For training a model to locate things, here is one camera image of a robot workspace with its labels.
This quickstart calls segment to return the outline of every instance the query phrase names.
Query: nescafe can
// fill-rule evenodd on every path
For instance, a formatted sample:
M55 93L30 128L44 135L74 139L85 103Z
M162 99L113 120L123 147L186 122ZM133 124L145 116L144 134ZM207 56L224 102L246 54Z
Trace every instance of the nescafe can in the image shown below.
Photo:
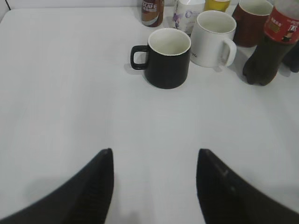
M163 21L164 0L142 1L142 23L147 27L157 27Z

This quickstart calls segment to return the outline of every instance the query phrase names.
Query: mug rim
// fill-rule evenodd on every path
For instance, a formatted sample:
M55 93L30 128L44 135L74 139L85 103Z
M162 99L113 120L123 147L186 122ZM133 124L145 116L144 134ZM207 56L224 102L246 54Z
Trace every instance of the mug rim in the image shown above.
M200 24L200 22L199 22L199 18L200 18L200 16L202 16L203 14L207 14L207 13L218 13L218 14L221 14L221 15L223 15L223 16L226 16L226 17L230 18L230 19L233 21L233 23L234 23L234 29L232 29L232 30L230 30L230 31L228 31L228 32L225 32L225 33L219 33L219 32L214 32L214 31L211 31L211 30L208 30L208 29L204 28L204 27ZM197 16L196 22L197 22L197 24L198 24L202 29L204 29L205 31L207 31L207 32L209 32L209 33L212 33L212 34L230 34L231 32L234 32L234 31L236 30L236 28L237 28L237 22L236 22L236 20L235 20L231 15L229 15L229 14L227 14L227 13L225 13L225 12L217 11L217 10L208 10L208 11L204 11L204 12L200 13L200 14Z
M152 45L150 44L150 39L151 39L151 37L152 37L154 34L159 33L159 32L162 32L163 30L172 30L172 31L174 31L174 32L178 32L178 33L181 33L181 34L185 35L185 36L188 38L188 40L189 40L189 47L188 47L185 51L183 51L183 52L181 52L181 53L179 53L179 54L170 54L170 55L169 55L169 54L164 54L164 53L162 53L162 52L159 52L158 50L156 50L155 48L152 47ZM160 55L163 55L163 56L179 56L179 55L182 55L182 54L186 53L186 52L191 48L191 39L190 39L190 37L188 36L188 34L186 34L185 32L183 32L183 31L181 31L181 30L179 30L179 29L175 29L175 28L162 28L162 29L157 29L157 30L155 30L154 32L152 32L152 33L149 35L149 38L148 38L148 45L149 45L149 47L150 47L154 52L156 52L156 53L158 53L158 54L160 54Z
M246 12L246 13L248 13L248 14L250 14L250 15L255 15L255 16L269 16L269 15L271 14L271 12L269 12L268 14L255 14L255 13L248 12L245 8L242 7L242 5L241 5L242 2L243 2L243 1L240 0L239 3L238 3L238 5L240 6L240 8L241 8L244 12ZM270 2L268 2L268 1L265 1L265 2L266 2L269 6L271 6L272 9L273 9L274 6L273 6Z

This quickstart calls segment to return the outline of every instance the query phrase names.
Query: white mug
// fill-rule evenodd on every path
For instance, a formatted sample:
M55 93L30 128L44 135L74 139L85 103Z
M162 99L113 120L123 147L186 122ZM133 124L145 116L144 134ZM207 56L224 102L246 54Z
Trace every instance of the white mug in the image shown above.
M237 23L220 11L205 11L198 15L191 35L191 61L202 67L230 66L237 52L232 41Z

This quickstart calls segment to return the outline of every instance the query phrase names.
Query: mug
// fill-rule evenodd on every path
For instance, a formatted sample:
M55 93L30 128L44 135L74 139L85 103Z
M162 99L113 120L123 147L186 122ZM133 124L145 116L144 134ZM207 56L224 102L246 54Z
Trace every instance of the mug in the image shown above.
M273 10L266 0L240 0L233 17L237 21L234 42L243 47L253 47L263 37L263 27Z
M131 66L145 70L146 79L162 89L173 89L185 82L189 70L191 39L183 31L163 28L153 32L148 45L134 46L131 50ZM134 54L147 52L146 63L136 64Z
M205 11L217 10L225 12L229 7L231 0L206 0Z
M230 66L237 47L232 41L237 23L220 11L205 11L198 15L191 34L191 61L202 67Z

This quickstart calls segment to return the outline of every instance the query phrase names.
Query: cola bottle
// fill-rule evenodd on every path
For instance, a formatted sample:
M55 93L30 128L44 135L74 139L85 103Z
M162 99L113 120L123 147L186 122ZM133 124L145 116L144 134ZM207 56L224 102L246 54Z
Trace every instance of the cola bottle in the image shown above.
M299 42L296 46L284 57L283 63L290 68L292 72L299 72Z
M249 84L269 84L284 56L299 40L299 0L277 0L264 26L264 37L245 63Z

